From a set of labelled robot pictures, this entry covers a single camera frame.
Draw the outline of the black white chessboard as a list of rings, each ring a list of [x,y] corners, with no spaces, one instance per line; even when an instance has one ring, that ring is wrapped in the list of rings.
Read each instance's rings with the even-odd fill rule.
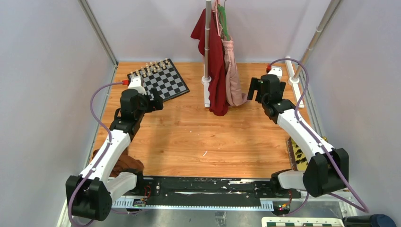
[[[145,77],[143,78],[143,82],[143,86],[148,95],[151,95],[151,88],[156,88],[164,102],[190,92],[188,86],[186,85],[184,79],[182,78],[176,67],[175,71],[173,71],[172,73],[168,73],[162,76],[157,75]]]

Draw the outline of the yellow metal tin tray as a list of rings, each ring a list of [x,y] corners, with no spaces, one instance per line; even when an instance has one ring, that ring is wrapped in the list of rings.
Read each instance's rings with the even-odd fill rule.
[[[287,140],[286,145],[291,169],[295,171],[305,171],[308,166],[308,161],[301,148],[291,137]]]

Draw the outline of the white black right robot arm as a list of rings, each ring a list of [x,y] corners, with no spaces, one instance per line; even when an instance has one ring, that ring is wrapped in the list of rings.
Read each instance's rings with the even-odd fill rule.
[[[305,171],[282,170],[271,175],[270,191],[283,197],[289,189],[305,190],[313,197],[347,187],[349,155],[320,137],[301,117],[296,106],[283,98],[286,83],[274,74],[252,78],[247,99],[255,100],[264,113],[281,127],[302,150],[308,163]]]

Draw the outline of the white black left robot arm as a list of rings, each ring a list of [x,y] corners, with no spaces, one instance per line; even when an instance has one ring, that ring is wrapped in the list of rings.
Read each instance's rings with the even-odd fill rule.
[[[69,219],[74,216],[103,221],[112,204],[124,193],[140,195],[145,183],[138,172],[122,172],[109,180],[115,164],[132,142],[146,113],[163,109],[163,99],[156,88],[150,93],[140,93],[137,88],[122,92],[121,107],[115,111],[114,121],[107,128],[108,136],[90,164],[77,176],[66,181]]]

